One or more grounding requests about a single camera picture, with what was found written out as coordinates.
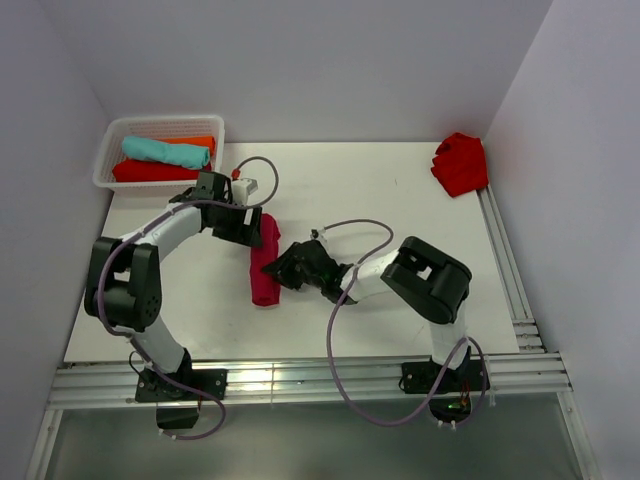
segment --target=wire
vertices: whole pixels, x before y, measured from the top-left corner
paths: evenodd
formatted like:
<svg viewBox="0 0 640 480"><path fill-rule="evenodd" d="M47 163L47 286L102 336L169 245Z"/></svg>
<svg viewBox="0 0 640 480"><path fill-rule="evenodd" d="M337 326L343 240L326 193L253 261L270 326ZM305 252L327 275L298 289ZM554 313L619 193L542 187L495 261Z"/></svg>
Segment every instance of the wire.
<svg viewBox="0 0 640 480"><path fill-rule="evenodd" d="M133 234L131 237L127 238L122 243L120 243L113 250L113 252L111 252L111 254L109 254L109 257L107 257L107 260L104 263L104 266L102 267L102 271L100 272L100 279L98 280L98 289L97 289L97 292L96 292L96 300L97 300L97 304L98 304L98 318L102 322L102 325L107 330L107 332L109 332L111 335L116 336L116 337L129 337L129 338L131 338L131 345L133 346L133 348L135 348L135 350L138 352L138 354L142 357L142 359L145 362L147 362L147 363L152 365L153 371L162 380L164 380L168 384L173 385L174 387L179 388L179 389L181 389L181 390L183 390L185 392L193 393L195 395L198 395L198 396L201 396L203 398L206 398L207 400L211 400L216 405L218 405L218 407L220 408L220 414L221 414L220 420L218 421L218 423L213 428L207 430L204 433L201 433L201 434L198 434L198 435L176 435L176 434L173 434L173 433L167 432L167 431L163 431L162 432L163 434L165 434L165 435L167 435L167 436L169 436L169 437L171 437L173 439L176 439L176 440L199 440L201 438L205 438L205 437L208 437L209 435L212 435L213 433L215 433L218 430L220 430L220 428L222 427L222 424L224 423L225 418L227 416L227 410L226 410L225 406L222 404L222 402L219 399L217 399L216 397L214 397L213 395L210 395L209 393L204 392L202 390L198 390L196 388L192 388L192 387L190 387L188 385L184 385L183 383L177 382L176 380L173 380L172 378L167 376L155 364L153 364L153 360L151 359L151 357L147 354L147 352L144 350L142 345L140 345L140 343L137 342L134 337L132 337L128 332L118 332L117 330L115 330L109 324L109 320L107 318L107 313L106 313L106 309L105 309L105 301L104 301L104 289L105 289L105 285L106 285L106 282L107 282L107 277L109 275L109 271L111 270L111 266L113 265L113 262L115 261L117 256L120 254L120 252L122 252L122 250L127 248L127 246L131 245L132 243L137 242L138 240L143 238L145 235L147 235L147 233L149 233L154 228L156 228L158 225L161 225L162 223L167 221L170 217L172 217L175 213L177 213L177 212L179 212L181 210L184 210L185 208L196 206L196 205L214 205L214 206L229 208L229 209L232 209L232 210L251 210L253 208L261 207L262 205L267 203L269 200L271 200L274 197L274 195L276 194L276 192L278 190L278 187L280 185L280 175L278 174L278 169L276 168L276 166L274 165L274 163L271 160L269 160L266 157L260 157L260 156L249 157L246 160L243 160L242 162L240 162L240 165L238 165L237 169L240 169L244 165L246 165L247 163L252 162L252 161L256 161L256 160L260 160L260 161L263 161L263 162L267 163L271 167L271 170L273 170L273 175L274 175L274 178L275 178L275 182L274 182L273 189L271 190L271 193L267 196L267 198L265 198L264 200L254 204L254 205L234 205L234 204L229 204L229 203L218 202L218 201L215 201L215 200L193 200L193 201L190 201L190 202L181 203L181 204L177 205L176 207L172 208L171 210L167 210L162 215L160 215L158 218L154 219L149 224L147 224L141 231ZM133 364L131 363L132 355L133 355L133 352L129 356L129 365L131 366L131 368L133 368Z"/></svg>
<svg viewBox="0 0 640 480"><path fill-rule="evenodd" d="M456 352L460 348L462 348L463 345L466 344L466 342L468 340L478 350L478 354L480 355L480 361L482 363L483 377L482 377L482 392L480 393L480 399L478 400L478 405L476 406L476 408L474 408L471 411L471 413L469 414L469 416L466 419L464 419L464 420L460 421L459 423L457 423L456 426L460 426L460 425L463 425L463 424L467 423L473 417L473 414L475 413L475 411L484 402L484 397L485 397L485 393L486 393L486 390L487 390L487 369L486 369L486 365L485 365L485 362L484 362L484 354L482 352L482 349L480 348L480 345L478 345L478 342L476 342L471 337L466 337L466 338L463 337L458 341L458 343L456 343L456 345L451 350L451 353L449 353L449 356L447 357L447 359L445 360L444 364L442 365L442 368L440 369L440 372L438 373L438 376L436 377L435 381L433 382L433 385L431 386L431 389L429 390L429 393L427 394L425 399L422 401L422 403L413 412L411 412L406 417L400 418L398 420L391 420L391 421L382 420L382 419L376 418L376 417L370 415L369 413L367 413L366 411L364 411L363 409L361 409L347 394L347 392L346 392L346 390L344 388L344 385L342 384L342 380L340 380L340 377L338 376L338 371L337 371L336 363L335 363L335 357L333 356L333 346L332 346L333 326L334 326L335 321L336 321L336 316L338 314L338 310L340 310L340 307L342 307L342 305L344 304L347 296L349 295L349 290L351 290L351 288L353 287L354 283L356 282L356 280L358 278L358 270L360 269L360 266L362 265L362 263L365 260L367 260L370 256L374 255L375 253L379 252L380 250L385 248L387 245L389 245L391 243L391 241L393 240L393 236L394 236L393 230L391 229L391 227L389 227L385 223L379 222L377 220L368 219L368 218L357 218L357 219L354 219L354 220L345 220L343 222L333 223L331 225L326 226L325 230L330 230L332 228L341 227L341 226L344 226L344 225L351 225L351 224L354 224L354 223L369 223L369 224L373 224L373 225L378 225L378 226L384 228L387 231L387 233L389 233L389 237L387 238L387 240L382 242L380 245L378 245L377 247L373 248L369 252L365 253L358 260L358 262L356 263L356 265L355 265L355 267L353 269L353 275L351 276L351 281L349 282L347 287L342 292L342 295L340 295L340 298L338 299L338 301L336 302L335 306L333 307L333 310L331 312L331 316L329 317L329 323L327 325L327 339L326 339L327 359L329 361L329 370L331 371L331 376L333 377L333 381L334 381L336 387L338 388L338 391L340 392L340 395L342 396L343 400L345 401L345 403L347 404L347 406L351 410L353 410L355 413L360 415L362 418L364 418L368 422L373 423L374 425L378 425L380 427L397 427L397 426L400 426L400 425L404 425L405 423L410 422L411 420L413 420L416 416L418 416L420 414L420 412L422 412L429 405L429 402L431 401L431 399L435 395L435 392L438 389L438 386L440 385L440 382L442 381L442 378L444 377L444 375L445 375L445 373L447 371L447 368L449 367L449 364L453 360L453 356L456 354Z"/></svg>
<svg viewBox="0 0 640 480"><path fill-rule="evenodd" d="M133 352L131 352L129 354L129 366L131 367L131 370L133 370L134 372L136 372L138 374L138 377L140 377L140 371L133 366L133 363L131 362L131 359L133 358L133 355L136 354L138 352L136 352L135 350Z"/></svg>

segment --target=white basket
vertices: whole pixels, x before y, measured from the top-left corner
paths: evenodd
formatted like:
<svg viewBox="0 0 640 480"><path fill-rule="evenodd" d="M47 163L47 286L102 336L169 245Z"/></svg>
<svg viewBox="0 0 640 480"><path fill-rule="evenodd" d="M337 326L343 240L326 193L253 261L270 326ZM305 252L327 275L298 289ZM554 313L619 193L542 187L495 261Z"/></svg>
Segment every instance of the white basket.
<svg viewBox="0 0 640 480"><path fill-rule="evenodd" d="M98 151L93 170L93 183L110 188L115 193L127 196L160 196L181 193L195 185L195 180L172 182L116 182L111 171L124 160L122 140L127 135L146 138L184 138L213 136L216 141L211 157L212 170L222 167L224 148L224 122L217 115L168 115L150 117L127 117L114 120L109 125Z"/></svg>

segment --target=white tabletop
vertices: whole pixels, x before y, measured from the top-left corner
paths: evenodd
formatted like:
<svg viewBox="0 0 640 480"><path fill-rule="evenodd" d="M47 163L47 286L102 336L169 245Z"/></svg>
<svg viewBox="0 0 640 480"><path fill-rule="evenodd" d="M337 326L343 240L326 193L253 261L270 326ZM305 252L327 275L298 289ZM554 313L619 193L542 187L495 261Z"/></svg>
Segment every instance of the white tabletop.
<svg viewBox="0 0 640 480"><path fill-rule="evenodd" d="M223 171L251 155L264 155L280 172L280 189L264 207L278 221L280 252L309 238L312 228L356 217L389 224L396 240L415 235L465 263L473 274L467 300L469 334L487 353L517 353L513 325L478 198L451 199L429 166L436 143L229 144ZM257 201L273 185L270 169L249 164ZM115 195L103 234L117 237L153 218L167 198ZM327 233L329 252L353 262L385 238L370 226ZM251 303L249 249L205 231L188 239L161 265L162 316L194 359L291 359L326 356L332 304L311 287L282 290L280 305ZM425 320L393 293L340 310L334 328L337 356L428 355ZM131 346L110 337L81 307L65 355L67 362L122 361Z"/></svg>

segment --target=gray wall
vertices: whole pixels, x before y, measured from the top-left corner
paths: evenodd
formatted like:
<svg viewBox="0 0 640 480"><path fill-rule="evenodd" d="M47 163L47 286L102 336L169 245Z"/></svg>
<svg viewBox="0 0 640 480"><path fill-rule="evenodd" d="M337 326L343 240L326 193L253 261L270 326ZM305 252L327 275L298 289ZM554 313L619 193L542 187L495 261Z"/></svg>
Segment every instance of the gray wall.
<svg viewBox="0 0 640 480"><path fill-rule="evenodd" d="M545 341L606 478L640 457L640 3L555 0L486 137Z"/></svg>
<svg viewBox="0 0 640 480"><path fill-rule="evenodd" d="M108 196L91 184L106 125L40 5L0 2L2 478L26 469Z"/></svg>
<svg viewBox="0 0 640 480"><path fill-rule="evenodd" d="M41 0L111 118L235 141L484 135L551 0Z"/></svg>

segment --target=teal cloth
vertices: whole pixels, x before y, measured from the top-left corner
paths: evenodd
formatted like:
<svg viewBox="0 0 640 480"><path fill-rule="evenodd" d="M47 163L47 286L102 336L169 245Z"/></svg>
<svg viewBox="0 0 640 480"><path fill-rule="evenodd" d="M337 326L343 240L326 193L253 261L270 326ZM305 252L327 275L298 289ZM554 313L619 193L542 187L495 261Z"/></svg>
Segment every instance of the teal cloth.
<svg viewBox="0 0 640 480"><path fill-rule="evenodd" d="M196 145L170 144L142 137L124 137L122 151L135 160L155 161L200 170L209 163L209 149Z"/></svg>

